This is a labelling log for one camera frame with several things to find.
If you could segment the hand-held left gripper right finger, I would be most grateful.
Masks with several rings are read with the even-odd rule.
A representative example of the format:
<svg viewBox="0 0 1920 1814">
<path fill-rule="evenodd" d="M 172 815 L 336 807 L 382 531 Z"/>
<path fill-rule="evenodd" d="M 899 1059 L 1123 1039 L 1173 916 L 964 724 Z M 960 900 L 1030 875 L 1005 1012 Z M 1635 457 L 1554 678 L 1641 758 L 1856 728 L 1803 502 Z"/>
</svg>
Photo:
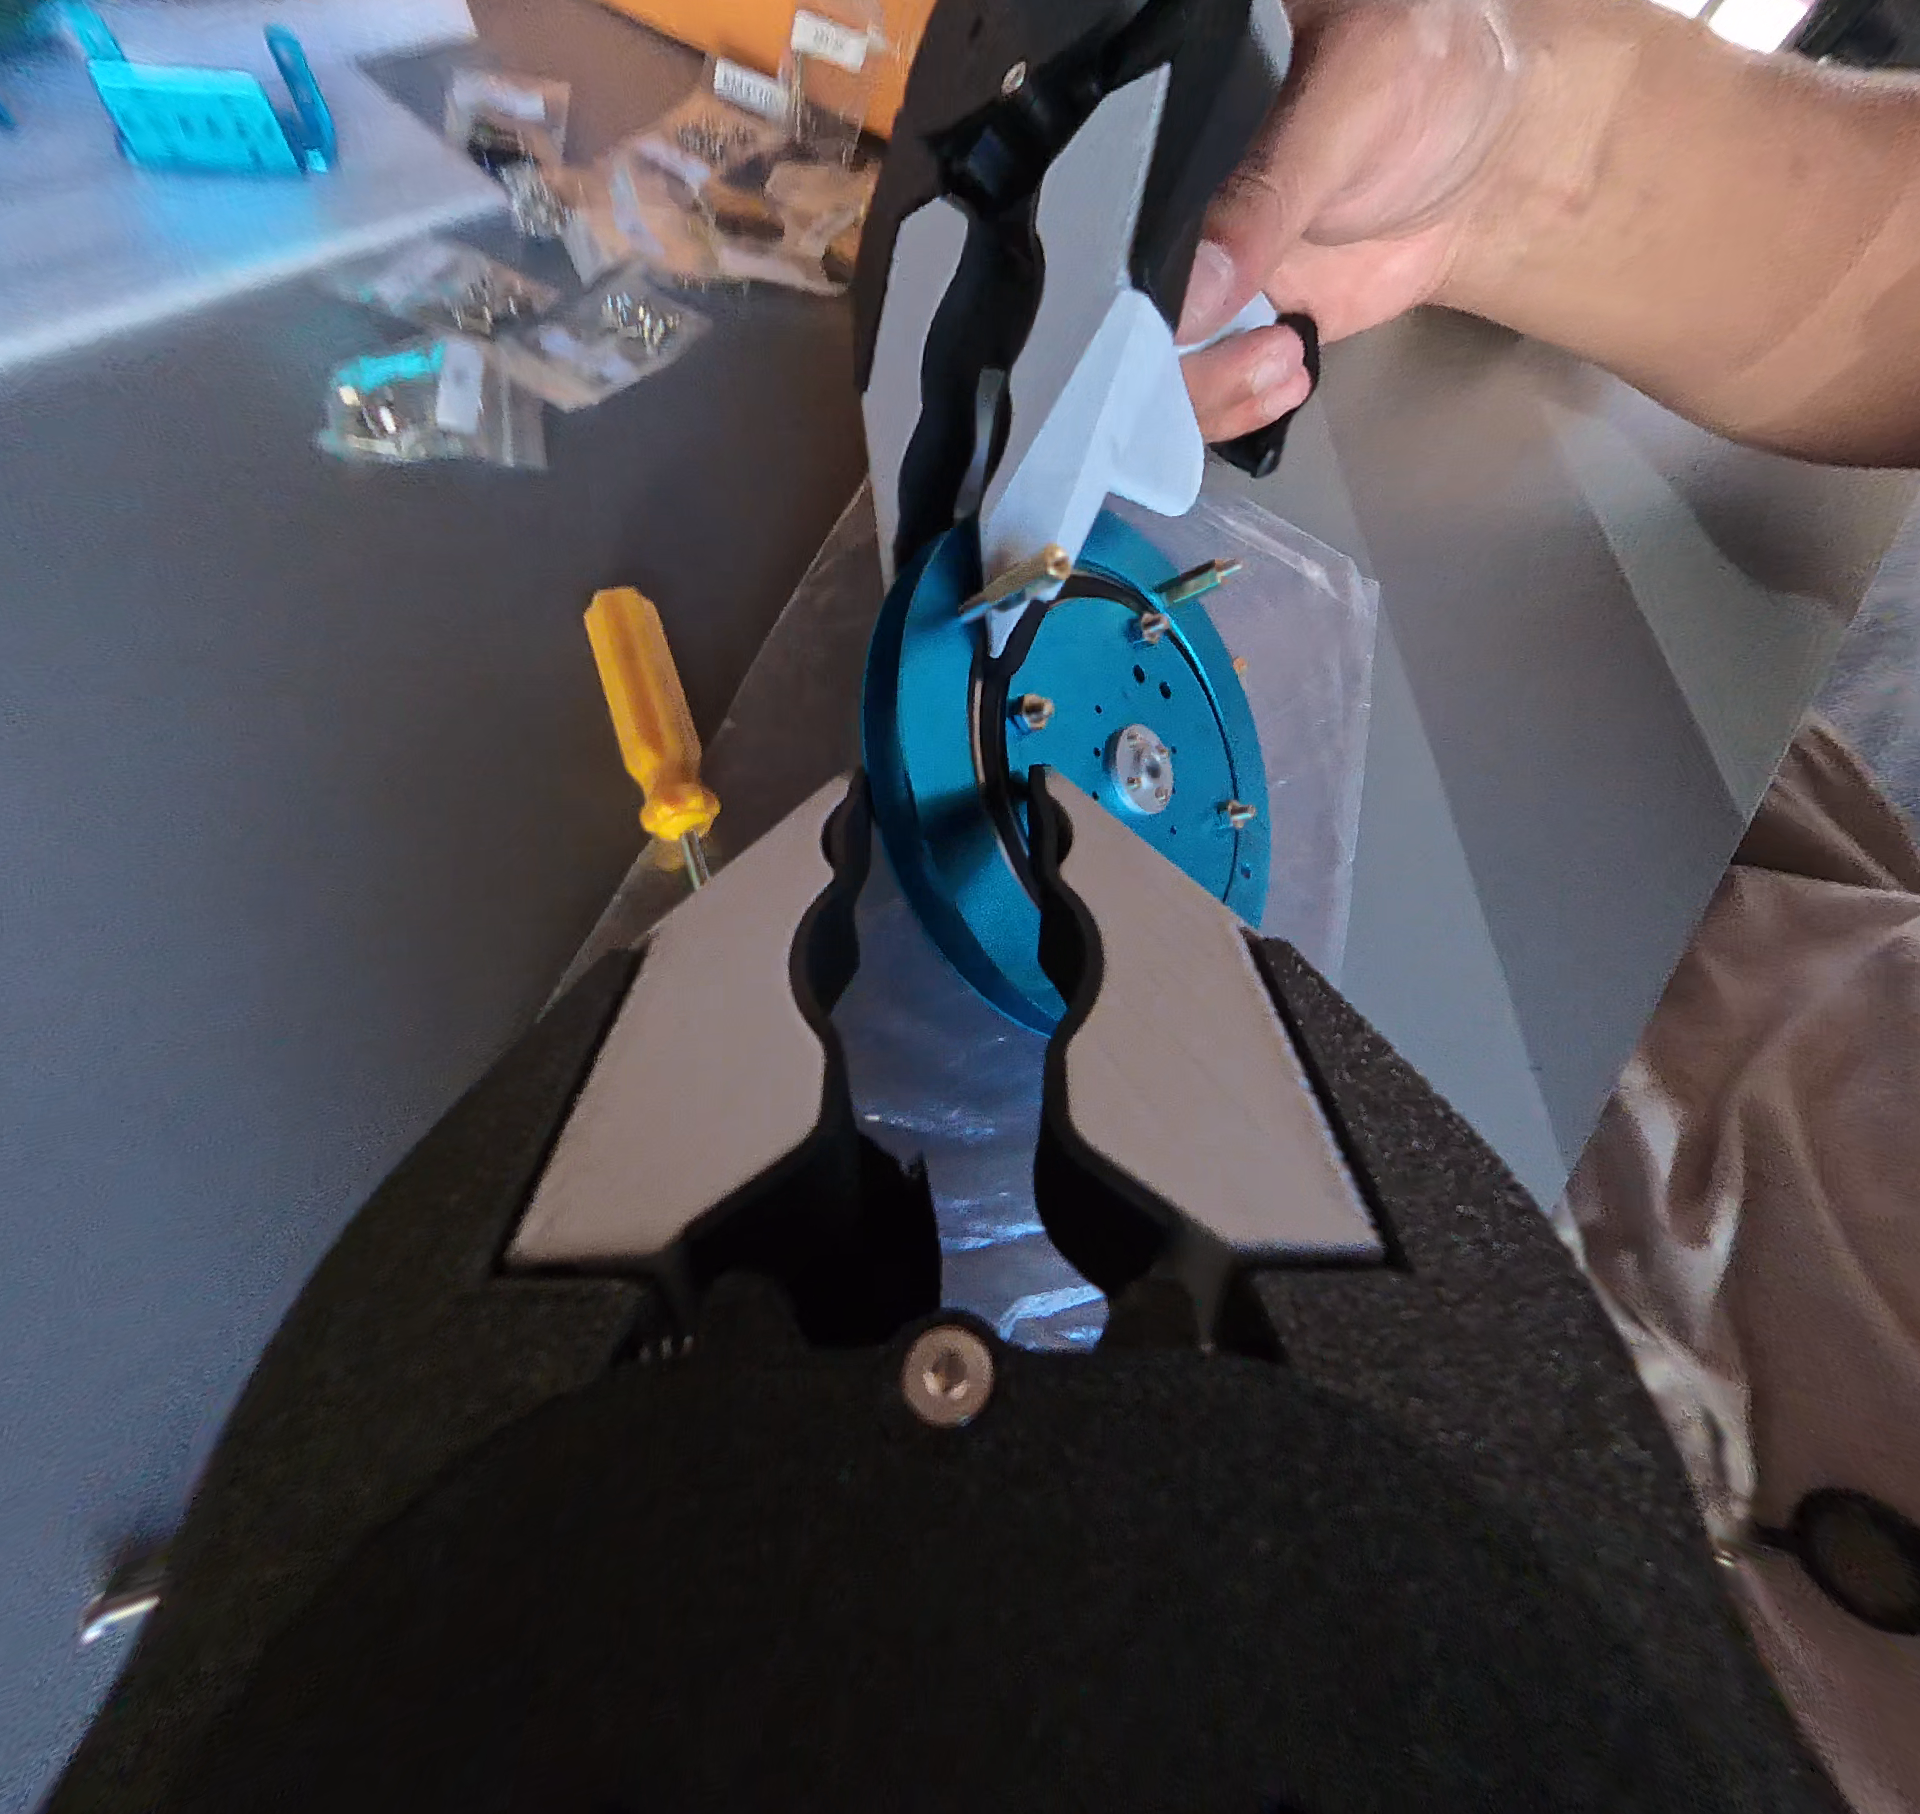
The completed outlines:
<svg viewBox="0 0 1920 1814">
<path fill-rule="evenodd" d="M 1034 1199 L 1076 1269 L 1378 1269 L 1388 1237 L 1239 916 L 1062 770 L 1027 778 Z"/>
</svg>

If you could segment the pile of small hardware bags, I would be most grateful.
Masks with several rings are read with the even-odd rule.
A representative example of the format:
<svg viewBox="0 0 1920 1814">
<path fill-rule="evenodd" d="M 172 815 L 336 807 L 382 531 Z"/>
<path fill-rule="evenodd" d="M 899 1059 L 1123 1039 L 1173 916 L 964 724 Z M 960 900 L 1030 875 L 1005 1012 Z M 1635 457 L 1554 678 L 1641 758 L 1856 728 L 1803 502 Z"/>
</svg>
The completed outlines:
<svg viewBox="0 0 1920 1814">
<path fill-rule="evenodd" d="M 327 374 L 317 452 L 540 472 L 551 415 L 596 411 L 683 363 L 721 296 L 848 290 L 878 161 L 828 102 L 820 42 L 842 25 L 801 6 L 790 27 L 776 73 L 709 54 L 683 99 L 581 166 L 565 162 L 567 84 L 454 68 L 443 135 L 501 190 L 522 243 L 558 251 L 572 281 L 455 237 L 336 270 L 327 290 L 401 337 Z"/>
</svg>

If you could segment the blue metal bracket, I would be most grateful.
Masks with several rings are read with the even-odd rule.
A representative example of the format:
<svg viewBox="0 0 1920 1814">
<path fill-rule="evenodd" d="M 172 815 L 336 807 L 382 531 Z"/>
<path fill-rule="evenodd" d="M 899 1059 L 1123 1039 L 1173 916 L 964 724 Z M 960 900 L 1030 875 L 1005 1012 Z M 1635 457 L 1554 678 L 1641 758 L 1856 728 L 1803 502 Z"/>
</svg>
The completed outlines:
<svg viewBox="0 0 1920 1814">
<path fill-rule="evenodd" d="M 336 169 L 332 111 L 289 28 L 272 25 L 261 34 L 282 84 L 276 99 L 251 70 L 131 61 L 89 13 L 73 10 L 66 27 L 131 166 L 272 179 Z"/>
</svg>

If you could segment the yellow-handled screwdriver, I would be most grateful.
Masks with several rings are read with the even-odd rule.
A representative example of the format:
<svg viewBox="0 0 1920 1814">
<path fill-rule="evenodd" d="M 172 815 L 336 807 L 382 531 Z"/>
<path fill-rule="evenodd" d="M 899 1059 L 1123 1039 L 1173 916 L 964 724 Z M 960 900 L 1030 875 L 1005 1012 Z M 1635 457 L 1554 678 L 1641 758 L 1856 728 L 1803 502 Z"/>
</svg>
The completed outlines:
<svg viewBox="0 0 1920 1814">
<path fill-rule="evenodd" d="M 707 884 L 707 834 L 721 804 L 659 608 L 634 586 L 596 592 L 583 627 L 637 822 L 690 890 Z"/>
</svg>

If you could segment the blue round metal turntable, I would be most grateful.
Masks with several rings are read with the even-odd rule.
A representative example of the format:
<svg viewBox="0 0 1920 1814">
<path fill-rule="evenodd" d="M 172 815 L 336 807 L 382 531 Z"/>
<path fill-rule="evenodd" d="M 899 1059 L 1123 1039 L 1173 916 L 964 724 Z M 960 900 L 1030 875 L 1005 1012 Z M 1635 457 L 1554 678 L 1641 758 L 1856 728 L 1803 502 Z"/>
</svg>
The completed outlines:
<svg viewBox="0 0 1920 1814">
<path fill-rule="evenodd" d="M 1233 652 L 1165 548 L 1104 511 L 1071 574 L 1027 603 L 1002 648 L 977 537 L 956 527 L 883 594 L 860 742 L 885 860 L 924 935 L 997 1015 L 1049 1034 L 1063 1005 L 1039 963 L 1027 778 L 1067 778 L 1170 866 L 1256 927 L 1271 832 L 1257 723 Z"/>
</svg>

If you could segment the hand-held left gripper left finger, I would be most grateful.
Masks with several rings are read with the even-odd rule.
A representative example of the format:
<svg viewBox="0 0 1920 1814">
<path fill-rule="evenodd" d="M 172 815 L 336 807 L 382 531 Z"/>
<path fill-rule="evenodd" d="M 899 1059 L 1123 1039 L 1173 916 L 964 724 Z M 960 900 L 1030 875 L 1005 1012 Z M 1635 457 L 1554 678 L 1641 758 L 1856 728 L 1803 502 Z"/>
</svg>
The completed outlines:
<svg viewBox="0 0 1920 1814">
<path fill-rule="evenodd" d="M 655 1269 L 766 1220 L 777 1248 L 851 1231 L 860 1139 L 834 1015 L 869 868 L 867 785 L 842 772 L 659 918 L 509 1269 Z"/>
</svg>

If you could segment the person's right forearm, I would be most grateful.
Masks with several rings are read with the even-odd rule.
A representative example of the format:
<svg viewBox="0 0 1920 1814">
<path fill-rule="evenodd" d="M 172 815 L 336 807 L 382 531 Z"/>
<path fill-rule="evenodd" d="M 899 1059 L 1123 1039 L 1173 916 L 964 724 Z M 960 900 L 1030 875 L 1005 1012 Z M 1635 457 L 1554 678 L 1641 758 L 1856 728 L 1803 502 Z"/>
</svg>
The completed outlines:
<svg viewBox="0 0 1920 1814">
<path fill-rule="evenodd" d="M 1497 0 L 1441 305 L 1785 458 L 1917 462 L 1917 84 L 1643 0 Z"/>
</svg>

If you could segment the person's khaki trouser leg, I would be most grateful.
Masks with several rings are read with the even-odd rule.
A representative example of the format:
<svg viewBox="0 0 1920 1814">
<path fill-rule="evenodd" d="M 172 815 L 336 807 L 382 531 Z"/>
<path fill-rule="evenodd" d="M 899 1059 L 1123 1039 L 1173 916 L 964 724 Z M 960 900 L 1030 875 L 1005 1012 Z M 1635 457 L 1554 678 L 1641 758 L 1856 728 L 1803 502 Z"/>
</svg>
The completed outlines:
<svg viewBox="0 0 1920 1814">
<path fill-rule="evenodd" d="M 1853 1810 L 1916 1810 L 1916 836 L 1788 747 L 1559 1205 Z"/>
</svg>

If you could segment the grey desk with wooden edge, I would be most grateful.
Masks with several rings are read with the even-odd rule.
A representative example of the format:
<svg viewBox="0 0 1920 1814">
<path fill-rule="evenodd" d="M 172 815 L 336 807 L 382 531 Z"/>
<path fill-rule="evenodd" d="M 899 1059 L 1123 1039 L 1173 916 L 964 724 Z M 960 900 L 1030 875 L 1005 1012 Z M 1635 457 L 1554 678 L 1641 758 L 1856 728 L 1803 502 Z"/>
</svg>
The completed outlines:
<svg viewBox="0 0 1920 1814">
<path fill-rule="evenodd" d="M 283 284 L 4 381 L 4 1810 L 116 1680 L 286 1309 L 640 849 L 581 612 L 716 732 L 865 480 L 842 298 L 752 289 L 541 472 L 315 448 Z M 1916 482 L 1741 452 L 1424 313 L 1257 498 L 1379 585 L 1342 988 L 1545 1203 Z"/>
</svg>

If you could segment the person's right hand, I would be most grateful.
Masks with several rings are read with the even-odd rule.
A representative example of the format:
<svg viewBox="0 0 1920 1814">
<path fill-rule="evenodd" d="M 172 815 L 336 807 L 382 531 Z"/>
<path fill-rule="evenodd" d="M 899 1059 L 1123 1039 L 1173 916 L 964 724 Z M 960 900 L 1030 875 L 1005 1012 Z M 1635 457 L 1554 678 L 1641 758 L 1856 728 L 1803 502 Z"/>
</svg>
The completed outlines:
<svg viewBox="0 0 1920 1814">
<path fill-rule="evenodd" d="M 1523 2 L 1287 0 L 1276 107 L 1214 197 L 1176 343 L 1205 444 L 1279 424 L 1317 343 L 1437 301 L 1523 114 Z"/>
</svg>

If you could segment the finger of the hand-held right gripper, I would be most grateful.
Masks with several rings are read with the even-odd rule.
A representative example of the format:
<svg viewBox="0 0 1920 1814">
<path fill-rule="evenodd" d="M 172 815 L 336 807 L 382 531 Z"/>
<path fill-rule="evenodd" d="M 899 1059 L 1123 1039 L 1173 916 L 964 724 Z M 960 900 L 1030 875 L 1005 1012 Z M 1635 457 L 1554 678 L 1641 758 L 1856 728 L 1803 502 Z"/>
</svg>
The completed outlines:
<svg viewBox="0 0 1920 1814">
<path fill-rule="evenodd" d="M 1110 498 L 1177 514 L 1198 497 L 1203 442 L 1173 324 L 1131 270 L 1170 86 L 1159 63 L 1107 92 L 991 229 L 1011 265 L 1008 330 L 1019 340 L 969 516 L 977 590 L 1047 544 L 1076 562 Z M 983 656 L 1003 656 L 1047 603 L 967 622 Z"/>
<path fill-rule="evenodd" d="M 1003 368 L 976 315 L 971 210 L 942 195 L 894 237 L 862 390 L 875 566 L 890 586 L 903 558 L 973 516 L 995 460 Z"/>
</svg>

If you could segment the clear plastic bag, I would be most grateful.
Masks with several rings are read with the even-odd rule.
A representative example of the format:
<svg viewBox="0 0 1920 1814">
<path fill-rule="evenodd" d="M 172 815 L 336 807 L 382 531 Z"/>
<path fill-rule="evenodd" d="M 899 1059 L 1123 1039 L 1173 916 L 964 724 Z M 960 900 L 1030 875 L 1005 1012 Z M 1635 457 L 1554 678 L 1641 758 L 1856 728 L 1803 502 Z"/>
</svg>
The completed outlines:
<svg viewBox="0 0 1920 1814">
<path fill-rule="evenodd" d="M 867 787 L 872 866 L 855 905 L 857 969 L 832 1016 L 860 1139 L 857 1217 L 836 1243 L 777 1248 L 777 1223 L 766 1218 L 753 1229 L 717 1234 L 690 1255 L 668 1255 L 658 1267 L 509 1267 L 514 1272 L 635 1274 L 665 1295 L 678 1322 L 691 1321 L 695 1301 L 724 1274 L 761 1274 L 779 1286 L 809 1338 L 865 1343 L 932 1315 L 942 1298 L 943 1245 L 924 1158 L 927 1149 L 945 1153 L 971 1141 L 983 1144 L 997 1164 L 1022 1149 L 1041 1217 L 1036 1153 L 1051 1030 L 1041 1034 L 1019 1026 L 951 971 L 905 903 L 873 821 L 860 708 L 883 597 L 878 592 L 869 521 L 867 504 L 848 513 L 848 532 L 828 543 L 825 571 L 816 576 L 825 594 L 850 592 L 850 638 L 836 641 L 828 624 L 804 634 L 804 606 L 791 603 L 768 642 L 768 661 L 755 665 L 740 693 L 758 698 L 759 713 L 731 718 L 714 745 L 726 802 L 717 822 L 721 868 L 829 778 L 857 775 Z M 1218 557 L 1243 562 L 1219 590 L 1202 597 L 1251 702 L 1265 770 L 1265 909 L 1259 922 L 1239 922 L 1256 938 L 1259 969 L 1304 1050 L 1310 1081 L 1365 1203 L 1386 1231 L 1388 1265 L 1391 1234 L 1368 1195 L 1362 1154 L 1345 1143 L 1300 1020 L 1287 1012 L 1279 986 L 1284 938 L 1304 945 L 1310 963 L 1326 963 L 1338 958 L 1345 932 L 1378 590 L 1340 554 L 1242 500 L 1202 500 L 1184 521 L 1158 523 L 1143 535 L 1182 572 Z M 659 909 L 635 941 L 634 967 L 612 1018 L 654 927 L 674 909 Z M 515 1226 L 504 1245 L 504 1260 Z M 1289 1267 L 1074 1270 L 1080 1295 L 1099 1297 L 1112 1309 L 1115 1332 L 1106 1336 L 1112 1347 L 1131 1341 L 1239 1355 L 1270 1355 L 1279 1347 L 1257 1310 L 1251 1285 L 1257 1274 Z"/>
</svg>

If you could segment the white foam sheet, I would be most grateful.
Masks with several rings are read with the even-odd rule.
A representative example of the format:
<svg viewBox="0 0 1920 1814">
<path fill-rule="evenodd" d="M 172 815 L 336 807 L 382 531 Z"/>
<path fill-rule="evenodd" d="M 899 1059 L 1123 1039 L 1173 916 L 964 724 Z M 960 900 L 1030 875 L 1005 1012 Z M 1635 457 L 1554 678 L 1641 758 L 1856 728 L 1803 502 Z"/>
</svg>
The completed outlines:
<svg viewBox="0 0 1920 1814">
<path fill-rule="evenodd" d="M 51 20 L 4 51 L 4 373 L 489 215 L 488 177 L 371 70 L 465 45 L 468 0 L 88 0 L 142 66 L 214 68 L 280 100 L 288 28 L 337 132 L 317 177 L 150 170 L 121 152 L 83 48 Z"/>
</svg>

